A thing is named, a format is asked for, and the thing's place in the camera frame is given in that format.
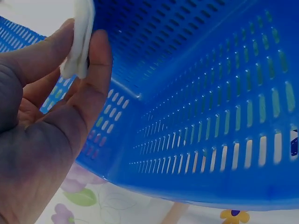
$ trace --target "white cloth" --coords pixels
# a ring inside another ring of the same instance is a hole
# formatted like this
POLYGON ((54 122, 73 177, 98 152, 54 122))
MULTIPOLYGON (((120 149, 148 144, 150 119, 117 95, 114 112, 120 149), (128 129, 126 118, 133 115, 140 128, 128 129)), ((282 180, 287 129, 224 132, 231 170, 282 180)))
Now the white cloth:
POLYGON ((74 42, 69 55, 60 66, 61 76, 65 79, 74 74, 80 79, 87 76, 86 59, 95 16, 93 0, 75 0, 74 10, 74 42))

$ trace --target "floral tablecloth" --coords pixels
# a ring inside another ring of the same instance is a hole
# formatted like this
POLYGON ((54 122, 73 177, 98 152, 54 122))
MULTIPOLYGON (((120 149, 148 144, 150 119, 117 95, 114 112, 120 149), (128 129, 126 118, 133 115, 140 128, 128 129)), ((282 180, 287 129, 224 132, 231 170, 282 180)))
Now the floral tablecloth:
MULTIPOLYGON (((72 1, 2 0, 0 15, 48 36, 73 17, 72 1)), ((160 224, 172 204, 116 187, 74 164, 36 224, 160 224)), ((298 220, 299 210, 252 212, 190 206, 179 224, 297 224, 298 220)))
MULTIPOLYGON (((116 187, 74 164, 36 224, 160 224, 172 205, 116 187)), ((178 224, 296 224, 298 220, 299 210, 190 206, 178 224)))

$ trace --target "blue plastic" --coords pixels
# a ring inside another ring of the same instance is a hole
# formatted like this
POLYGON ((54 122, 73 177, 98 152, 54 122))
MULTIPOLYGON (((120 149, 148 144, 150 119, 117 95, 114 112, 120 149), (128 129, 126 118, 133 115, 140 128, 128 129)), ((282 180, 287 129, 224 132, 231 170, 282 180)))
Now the blue plastic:
MULTIPOLYGON (((299 208, 299 3, 97 0, 111 91, 77 161, 130 190, 216 208, 299 208)), ((43 39, 0 19, 0 51, 43 39)), ((71 85, 57 83, 47 112, 71 85)))

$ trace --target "ventilation hole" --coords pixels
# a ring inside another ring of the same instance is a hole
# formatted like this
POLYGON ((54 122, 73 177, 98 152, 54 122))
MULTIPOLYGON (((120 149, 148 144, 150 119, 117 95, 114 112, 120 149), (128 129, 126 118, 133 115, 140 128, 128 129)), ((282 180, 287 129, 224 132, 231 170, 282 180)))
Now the ventilation hole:
POLYGON ((227 95, 227 101, 230 101, 230 97, 231 97, 231 88, 230 88, 230 82, 226 82, 227 84, 227 90, 228 90, 228 95, 227 95))
POLYGON ((275 28, 272 28, 272 35, 274 38, 275 43, 279 43, 279 35, 278 35, 278 31, 275 28))
POLYGON ((48 110, 48 111, 51 110, 51 108, 54 106, 54 104, 55 104, 54 101, 52 101, 52 102, 49 104, 47 110, 48 110))
POLYGON ((282 71, 284 73, 286 73, 288 71, 288 65, 287 65, 287 62, 286 62, 285 54, 282 50, 278 50, 278 53, 279 53, 279 59, 280 59, 282 71))
POLYGON ((196 4, 195 4, 193 1, 191 1, 191 0, 186 0, 186 2, 187 2, 190 6, 192 6, 192 7, 196 7, 196 4))
POLYGON ((169 22, 172 23, 172 24, 175 25, 175 26, 179 26, 179 23, 176 22, 176 21, 173 20, 173 19, 170 19, 169 22))
POLYGON ((251 90, 251 81, 250 81, 250 70, 245 70, 246 72, 246 81, 247 81, 247 91, 251 90))
POLYGON ((193 139, 194 139, 194 130, 195 130, 195 125, 192 125, 192 131, 191 131, 190 144, 192 144, 192 143, 193 143, 193 139))
POLYGON ((229 115, 230 111, 225 111, 225 127, 224 127, 224 134, 227 134, 229 132, 229 115))
POLYGON ((115 121, 118 121, 118 119, 121 117, 121 112, 118 112, 117 115, 115 116, 115 121))
POLYGON ((226 39, 226 48, 227 48, 227 51, 229 52, 229 50, 230 50, 229 39, 226 39))
POLYGON ((157 174, 159 173, 160 164, 161 164, 161 159, 159 158, 159 163, 158 163, 158 167, 157 167, 157 174))
POLYGON ((262 85, 263 84, 263 74, 262 74, 261 65, 259 63, 256 63, 256 71, 257 71, 258 85, 262 85))
POLYGON ((178 131, 178 147, 179 147, 179 144, 181 143, 181 137, 182 137, 182 130, 179 130, 178 131))
POLYGON ((221 166, 220 166, 221 172, 225 169, 227 151, 228 151, 228 147, 224 146, 222 149, 222 158, 221 158, 221 166))
POLYGON ((158 13, 160 16, 165 17, 165 14, 162 13, 160 10, 157 10, 157 13, 158 13))
POLYGON ((107 127, 108 123, 109 123, 109 121, 107 121, 107 120, 104 122, 104 124, 103 124, 103 126, 102 126, 102 130, 103 130, 103 131, 104 131, 105 128, 107 127))
POLYGON ((95 137, 95 139, 94 139, 94 143, 98 143, 99 142, 99 140, 100 140, 100 138, 101 138, 101 134, 97 134, 97 136, 95 137))
POLYGON ((235 52, 235 66, 237 69, 240 67, 239 52, 235 52))
POLYGON ((196 22, 198 22, 199 24, 205 24, 205 21, 203 21, 201 18, 199 18, 198 16, 195 16, 194 19, 196 20, 196 22))
POLYGON ((239 143, 235 143, 232 170, 236 170, 238 167, 239 147, 239 143))
POLYGON ((205 171, 205 166, 206 166, 206 157, 203 156, 202 157, 202 163, 201 163, 201 168, 200 168, 200 172, 203 173, 205 171))
POLYGON ((297 127, 292 127, 292 130, 290 132, 290 141, 291 141, 291 144, 290 144, 290 151, 291 151, 291 154, 290 154, 290 159, 291 161, 294 161, 298 158, 298 129, 297 127))
POLYGON ((62 90, 59 90, 59 91, 56 93, 55 98, 59 98, 60 95, 61 95, 61 93, 62 93, 62 90))
POLYGON ((86 152, 86 156, 90 156, 92 152, 93 152, 93 147, 89 147, 86 152))
POLYGON ((258 46, 257 46, 257 42, 256 40, 253 40, 253 51, 254 51, 254 55, 258 56, 258 46))
POLYGON ((190 153, 187 153, 187 162, 186 162, 186 167, 185 167, 185 174, 188 172, 189 168, 189 161, 190 161, 190 153))
POLYGON ((239 76, 236 76, 236 84, 237 84, 237 96, 241 94, 241 79, 239 76))
POLYGON ((231 62, 229 58, 227 58, 227 66, 228 66, 228 74, 229 74, 231 70, 231 62))
POLYGON ((267 11, 267 10, 266 10, 266 16, 267 16, 267 18, 268 18, 268 21, 269 21, 269 22, 272 22, 272 16, 271 16, 270 12, 267 11))
POLYGON ((183 31, 188 35, 192 35, 192 32, 186 28, 184 28, 183 31))
POLYGON ((174 173, 174 169, 175 169, 175 167, 176 167, 176 163, 177 163, 177 156, 175 155, 175 156, 174 156, 174 161, 173 161, 173 166, 172 166, 172 172, 171 172, 171 174, 174 173))
POLYGON ((47 98, 47 99, 45 100, 45 102, 43 103, 42 107, 46 107, 47 104, 48 104, 48 102, 49 102, 49 98, 47 98))
POLYGON ((107 114, 109 112, 110 108, 111 108, 111 105, 108 105, 106 107, 106 109, 104 110, 104 114, 107 114))
POLYGON ((210 91, 210 103, 209 103, 209 110, 212 109, 212 105, 213 105, 213 92, 210 91))
POLYGON ((170 162, 171 162, 171 157, 169 156, 168 157, 168 165, 167 165, 166 173, 168 173, 168 171, 169 171, 170 162))
POLYGON ((247 127, 251 127, 253 122, 253 115, 252 115, 252 101, 247 101, 247 127))
POLYGON ((186 142, 187 142, 187 136, 188 136, 188 128, 185 127, 185 137, 184 137, 184 142, 183 142, 184 146, 186 145, 186 142))
POLYGON ((211 9, 213 12, 217 12, 218 11, 218 9, 215 7, 215 6, 213 6, 212 4, 207 4, 206 5, 209 9, 211 9))
POLYGON ((264 166, 266 163, 266 154, 267 154, 267 137, 263 136, 260 139, 260 152, 258 157, 258 165, 260 167, 264 166))
POLYGON ((186 7, 181 6, 180 9, 181 9, 182 12, 184 12, 184 13, 186 13, 186 14, 190 14, 190 10, 187 9, 186 7))
POLYGON ((168 5, 166 5, 166 4, 164 4, 164 3, 163 3, 161 6, 162 6, 164 9, 166 9, 167 11, 170 11, 170 9, 171 9, 168 5))
POLYGON ((249 168, 251 166, 251 157, 252 157, 252 140, 248 140, 246 143, 244 168, 249 168))
POLYGON ((168 33, 164 32, 163 30, 161 30, 160 33, 163 34, 165 37, 169 37, 168 33))
POLYGON ((189 22, 188 25, 193 29, 198 29, 198 26, 196 26, 194 23, 189 22))
POLYGON ((93 139, 94 135, 95 135, 95 130, 92 130, 88 135, 88 139, 89 140, 93 139))
POLYGON ((148 2, 143 1, 142 3, 143 3, 144 5, 146 5, 147 7, 151 8, 151 4, 149 4, 148 2))
POLYGON ((181 157, 181 159, 180 159, 180 161, 179 161, 178 174, 181 173, 182 163, 183 163, 183 157, 184 157, 184 156, 181 154, 180 157, 181 157))
POLYGON ((104 144, 106 143, 107 137, 102 138, 102 141, 100 142, 99 146, 103 147, 104 144))
POLYGON ((202 102, 201 102, 201 113, 205 111, 205 96, 201 96, 202 102))
POLYGON ((248 52, 248 48, 246 46, 244 47, 244 56, 245 56, 245 62, 247 63, 249 61, 249 52, 248 52))
POLYGON ((207 17, 207 18, 211 18, 211 15, 210 15, 208 12, 206 12, 205 10, 201 10, 200 12, 201 12, 201 14, 203 14, 205 17, 207 17))
POLYGON ((128 104, 129 104, 129 100, 127 99, 123 104, 122 108, 125 109, 128 106, 128 104))
POLYGON ((279 96, 276 89, 272 89, 272 105, 273 105, 273 116, 277 118, 280 114, 279 107, 279 96))
POLYGON ((289 112, 292 112, 295 109, 295 97, 294 97, 292 84, 289 82, 285 83, 285 94, 288 103, 288 110, 289 112))
POLYGON ((167 147, 166 147, 167 150, 168 150, 168 147, 169 147, 169 142, 170 142, 170 134, 168 135, 168 141, 167 141, 167 147))
POLYGON ((241 106, 236 107, 236 115, 235 115, 235 130, 239 131, 241 127, 241 106))
POLYGON ((193 173, 193 174, 196 172, 197 158, 198 158, 198 152, 195 151, 194 163, 193 163, 193 169, 192 169, 192 173, 193 173))
POLYGON ((260 94, 258 97, 259 97, 259 104, 260 104, 260 123, 264 123, 266 120, 265 96, 263 94, 260 94))
POLYGON ((262 21, 262 18, 260 16, 257 16, 257 22, 258 22, 258 25, 260 28, 263 27, 263 21, 262 21))
POLYGON ((254 25, 252 22, 249 22, 249 27, 250 27, 251 34, 254 34, 254 25))
POLYGON ((223 0, 214 0, 216 3, 218 3, 221 6, 225 5, 225 2, 223 0))
POLYGON ((64 86, 67 86, 67 84, 70 82, 70 79, 65 80, 64 86))
POLYGON ((282 156, 282 136, 278 132, 274 136, 274 164, 279 164, 282 156))
POLYGON ((176 133, 173 133, 173 139, 172 139, 172 145, 171 148, 174 148, 174 142, 175 142, 175 138, 176 138, 176 133))
POLYGON ((219 133, 219 124, 220 124, 220 115, 217 114, 217 115, 216 115, 216 124, 215 124, 215 138, 218 137, 218 133, 219 133))
POLYGON ((208 140, 210 136, 210 126, 211 126, 211 119, 208 118, 206 124, 206 140, 208 140))
POLYGON ((263 45, 265 47, 266 50, 269 49, 269 41, 268 41, 268 37, 266 34, 262 35, 262 40, 263 40, 263 45))
POLYGON ((107 130, 107 133, 110 134, 112 132, 112 129, 113 129, 114 125, 110 125, 110 127, 108 128, 107 130))
POLYGON ((221 104, 221 96, 222 96, 221 87, 217 86, 217 89, 218 89, 217 105, 220 106, 220 104, 221 104))
POLYGON ((113 94, 113 91, 114 91, 114 90, 110 90, 110 91, 109 91, 109 93, 108 93, 108 98, 111 97, 111 95, 113 94))

